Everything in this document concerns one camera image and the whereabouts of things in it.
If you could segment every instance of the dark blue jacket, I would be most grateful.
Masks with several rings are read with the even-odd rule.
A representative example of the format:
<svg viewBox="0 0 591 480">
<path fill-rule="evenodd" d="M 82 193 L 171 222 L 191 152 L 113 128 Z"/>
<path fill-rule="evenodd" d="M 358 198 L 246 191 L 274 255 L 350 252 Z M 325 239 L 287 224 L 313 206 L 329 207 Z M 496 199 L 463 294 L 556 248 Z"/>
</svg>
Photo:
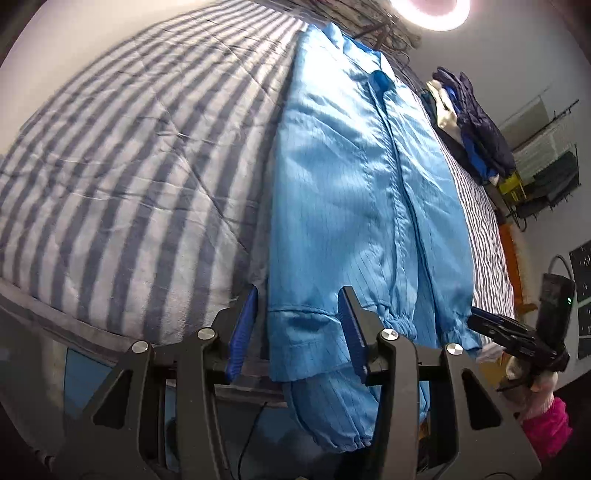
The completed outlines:
<svg viewBox="0 0 591 480">
<path fill-rule="evenodd" d="M 462 134 L 474 140 L 476 149 L 487 166 L 496 170 L 501 177 L 509 177 L 515 171 L 513 153 L 501 131 L 476 101 L 470 79 L 464 73 L 458 79 L 443 67 L 437 69 L 433 78 L 456 92 L 462 107 L 461 112 L 456 112 L 457 126 Z"/>
</svg>

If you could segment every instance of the hand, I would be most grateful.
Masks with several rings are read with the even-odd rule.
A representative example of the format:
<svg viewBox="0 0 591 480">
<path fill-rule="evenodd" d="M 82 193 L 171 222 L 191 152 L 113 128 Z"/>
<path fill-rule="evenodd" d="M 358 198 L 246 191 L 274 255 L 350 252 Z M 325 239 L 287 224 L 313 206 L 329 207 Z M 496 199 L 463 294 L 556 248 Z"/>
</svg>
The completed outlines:
<svg viewBox="0 0 591 480">
<path fill-rule="evenodd" d="M 531 370 L 531 365 L 515 357 L 511 357 L 505 369 L 505 378 L 501 381 L 501 387 L 506 387 L 512 382 L 524 380 Z M 524 421 L 543 415 L 554 403 L 554 389 L 558 382 L 558 373 L 542 372 L 534 379 L 531 388 L 520 385 L 503 392 L 505 398 L 514 413 L 519 413 L 517 419 Z"/>
</svg>

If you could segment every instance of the jacket sleeve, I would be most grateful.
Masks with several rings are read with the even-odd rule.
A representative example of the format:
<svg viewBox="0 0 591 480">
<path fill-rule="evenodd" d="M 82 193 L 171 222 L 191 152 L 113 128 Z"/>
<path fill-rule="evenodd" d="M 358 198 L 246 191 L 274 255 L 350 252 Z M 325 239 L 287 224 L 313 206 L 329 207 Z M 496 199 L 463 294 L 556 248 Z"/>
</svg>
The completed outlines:
<svg viewBox="0 0 591 480">
<path fill-rule="evenodd" d="M 566 405 L 558 397 L 546 413 L 525 420 L 522 427 L 541 462 L 555 456 L 573 431 L 569 427 Z"/>
</svg>

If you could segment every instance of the striped bedsheet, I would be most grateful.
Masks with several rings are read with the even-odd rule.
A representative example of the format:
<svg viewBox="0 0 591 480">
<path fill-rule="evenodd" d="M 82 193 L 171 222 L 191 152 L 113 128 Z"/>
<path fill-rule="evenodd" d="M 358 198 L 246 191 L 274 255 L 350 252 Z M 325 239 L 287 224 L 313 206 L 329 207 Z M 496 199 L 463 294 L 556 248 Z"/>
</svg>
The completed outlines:
<svg viewBox="0 0 591 480">
<path fill-rule="evenodd" d="M 264 306 L 272 145 L 305 26 L 226 0 L 141 31 L 64 85 L 0 158 L 0 308 L 113 359 L 211 324 L 248 282 Z M 491 206 L 447 159 L 474 304 L 512 316 Z"/>
</svg>

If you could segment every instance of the folded clothes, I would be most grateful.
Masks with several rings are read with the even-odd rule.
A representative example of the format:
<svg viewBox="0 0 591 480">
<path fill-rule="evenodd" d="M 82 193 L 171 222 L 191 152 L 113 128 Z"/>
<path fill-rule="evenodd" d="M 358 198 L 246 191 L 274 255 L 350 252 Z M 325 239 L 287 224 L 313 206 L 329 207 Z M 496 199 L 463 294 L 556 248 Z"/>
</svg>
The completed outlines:
<svg viewBox="0 0 591 480">
<path fill-rule="evenodd" d="M 330 24 L 301 36 L 277 132 L 269 259 L 271 377 L 339 451 L 373 436 L 379 392 L 350 367 L 337 294 L 427 346 L 479 349 L 456 186 L 421 103 L 379 52 Z M 421 385 L 421 418 L 428 387 Z"/>
<path fill-rule="evenodd" d="M 466 170 L 472 179 L 478 184 L 483 184 L 483 178 L 480 176 L 480 173 L 477 169 L 474 168 L 470 158 L 468 157 L 468 152 L 464 147 L 464 143 L 461 141 L 462 138 L 460 136 L 460 141 L 454 139 L 450 134 L 440 128 L 439 124 L 437 123 L 437 103 L 435 98 L 433 98 L 433 93 L 430 90 L 424 90 L 421 93 L 421 102 L 423 103 L 423 108 L 427 112 L 429 120 L 431 121 L 431 126 L 435 130 L 437 136 L 441 139 L 443 144 L 449 150 L 449 153 L 452 154 L 452 157 L 460 164 L 460 166 Z"/>
<path fill-rule="evenodd" d="M 433 73 L 433 79 L 449 87 L 447 91 L 450 96 L 456 97 L 452 101 L 457 102 L 457 126 L 462 134 L 472 139 L 478 154 L 489 168 L 501 177 L 508 178 L 516 168 L 513 153 L 499 128 L 476 100 L 470 79 L 463 72 L 458 78 L 443 67 Z"/>
<path fill-rule="evenodd" d="M 462 106 L 460 105 L 460 102 L 457 100 L 456 92 L 452 87 L 446 86 L 445 88 L 442 88 L 441 94 L 445 94 L 446 98 L 448 98 L 450 102 L 450 107 L 453 108 L 454 111 L 460 113 L 462 112 Z M 468 158 L 470 158 L 470 162 L 478 172 L 480 178 L 484 181 L 489 180 L 496 186 L 499 177 L 498 172 L 494 168 L 485 164 L 484 160 L 482 160 L 482 157 L 476 150 L 476 144 L 474 143 L 474 140 L 466 132 L 466 130 L 464 130 L 460 134 L 460 136 L 462 137 L 462 144 L 464 145 L 464 147 L 466 148 L 466 152 L 468 153 Z"/>
</svg>

